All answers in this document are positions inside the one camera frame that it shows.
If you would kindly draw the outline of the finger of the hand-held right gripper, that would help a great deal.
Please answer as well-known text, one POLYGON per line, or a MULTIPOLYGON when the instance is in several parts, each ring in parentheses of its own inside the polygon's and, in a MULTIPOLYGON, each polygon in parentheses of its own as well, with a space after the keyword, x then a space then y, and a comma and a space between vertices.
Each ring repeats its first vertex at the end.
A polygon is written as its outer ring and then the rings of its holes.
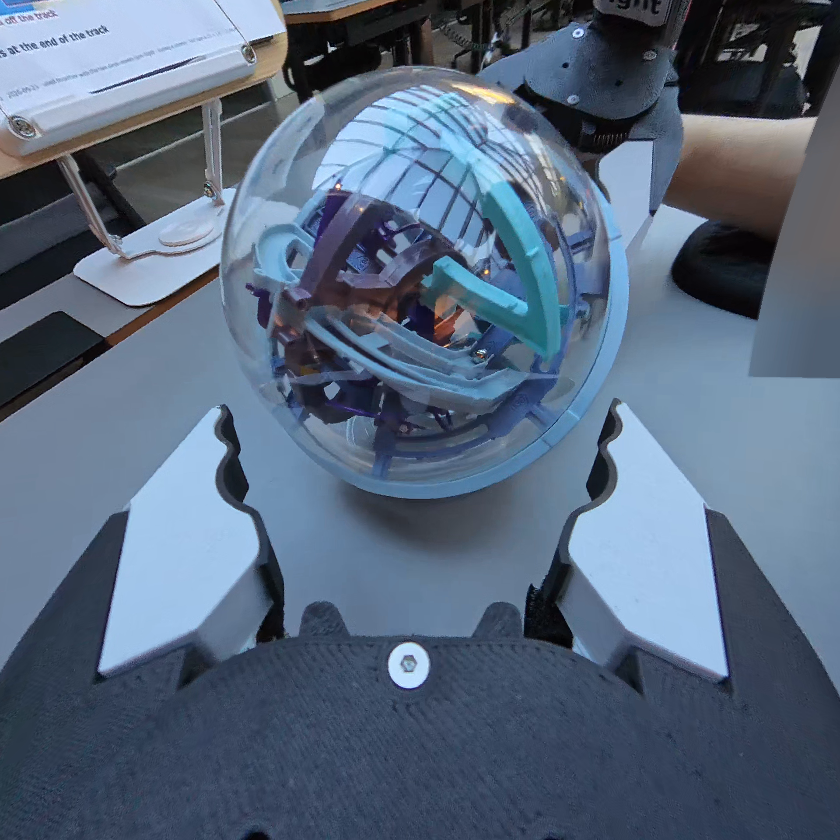
POLYGON ((503 57, 478 74, 478 79, 488 85, 514 92, 525 82, 531 64, 548 53, 555 38, 552 36, 531 45, 525 50, 503 57))
POLYGON ((598 164, 598 179, 627 253, 638 252, 655 218, 649 209, 653 155, 653 141, 627 141, 598 164))

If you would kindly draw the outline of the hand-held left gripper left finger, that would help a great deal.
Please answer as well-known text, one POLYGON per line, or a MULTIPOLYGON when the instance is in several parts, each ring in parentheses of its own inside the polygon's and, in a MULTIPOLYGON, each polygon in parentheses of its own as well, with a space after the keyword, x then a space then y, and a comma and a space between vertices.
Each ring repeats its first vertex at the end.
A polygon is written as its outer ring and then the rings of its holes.
POLYGON ((286 636, 284 581, 239 454, 233 415, 215 406, 130 500, 100 676, 183 647, 215 665, 286 636))

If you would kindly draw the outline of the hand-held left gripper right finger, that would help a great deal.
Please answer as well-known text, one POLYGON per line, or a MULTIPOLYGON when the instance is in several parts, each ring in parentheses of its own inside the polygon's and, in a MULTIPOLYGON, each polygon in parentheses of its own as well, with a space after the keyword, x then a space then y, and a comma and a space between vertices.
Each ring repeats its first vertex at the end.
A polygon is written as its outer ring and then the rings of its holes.
POLYGON ((625 402, 615 399, 524 633, 615 670, 640 649, 713 681, 729 675, 707 506, 625 402))

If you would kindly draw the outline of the clear plastic maze ball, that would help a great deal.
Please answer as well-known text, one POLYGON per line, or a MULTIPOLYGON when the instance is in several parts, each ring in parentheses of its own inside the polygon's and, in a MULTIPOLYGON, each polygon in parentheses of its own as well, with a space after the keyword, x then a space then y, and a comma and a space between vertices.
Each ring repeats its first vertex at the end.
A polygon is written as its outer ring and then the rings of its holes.
POLYGON ((364 73, 292 112, 238 185, 219 270, 262 403, 382 497, 466 495, 550 452, 627 322, 621 232, 570 146, 442 67, 364 73))

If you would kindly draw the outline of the person's right forearm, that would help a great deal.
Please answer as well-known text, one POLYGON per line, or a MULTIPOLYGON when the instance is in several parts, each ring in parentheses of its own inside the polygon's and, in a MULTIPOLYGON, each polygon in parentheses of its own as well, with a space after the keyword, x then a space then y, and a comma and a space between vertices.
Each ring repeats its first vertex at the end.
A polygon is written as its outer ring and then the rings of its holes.
POLYGON ((816 121, 683 115, 665 205, 775 243, 816 121))

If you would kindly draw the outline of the black wrist rest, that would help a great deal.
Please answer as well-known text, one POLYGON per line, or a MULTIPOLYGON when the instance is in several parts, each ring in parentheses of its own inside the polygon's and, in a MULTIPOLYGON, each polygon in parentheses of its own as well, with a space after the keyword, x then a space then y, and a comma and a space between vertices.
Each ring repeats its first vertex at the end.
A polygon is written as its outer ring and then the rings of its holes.
POLYGON ((692 298, 757 320, 774 251, 766 238, 707 220, 681 246, 670 274, 692 298))

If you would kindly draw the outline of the black flat pad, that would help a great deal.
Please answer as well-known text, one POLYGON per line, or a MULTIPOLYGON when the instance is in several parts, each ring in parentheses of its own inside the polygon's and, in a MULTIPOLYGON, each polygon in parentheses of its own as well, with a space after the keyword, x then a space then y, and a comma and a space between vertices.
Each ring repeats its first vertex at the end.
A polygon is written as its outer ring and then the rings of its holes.
POLYGON ((108 349, 104 336, 54 311, 1 342, 2 417, 108 349))

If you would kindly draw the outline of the white document stand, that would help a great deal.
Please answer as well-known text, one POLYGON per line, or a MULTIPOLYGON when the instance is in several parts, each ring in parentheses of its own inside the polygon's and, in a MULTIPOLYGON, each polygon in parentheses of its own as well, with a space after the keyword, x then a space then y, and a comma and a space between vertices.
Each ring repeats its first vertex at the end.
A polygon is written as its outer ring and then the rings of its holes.
POLYGON ((287 29, 274 37, 188 59, 95 92, 69 94, 7 114, 2 110, 2 179, 56 162, 100 249, 74 274, 130 308, 162 301, 221 256, 235 190, 224 188, 222 97, 273 78, 287 55, 287 29), (111 234, 81 173, 78 155, 102 141, 200 107, 203 196, 138 232, 111 234))

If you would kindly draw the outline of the printed instruction sheet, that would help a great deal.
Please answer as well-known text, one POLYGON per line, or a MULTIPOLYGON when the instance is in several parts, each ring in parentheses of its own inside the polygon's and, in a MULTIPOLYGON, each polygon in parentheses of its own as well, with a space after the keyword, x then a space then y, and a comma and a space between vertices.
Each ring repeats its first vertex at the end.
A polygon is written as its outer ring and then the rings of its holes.
POLYGON ((107 89, 285 30, 269 1, 1 2, 2 110, 107 89))

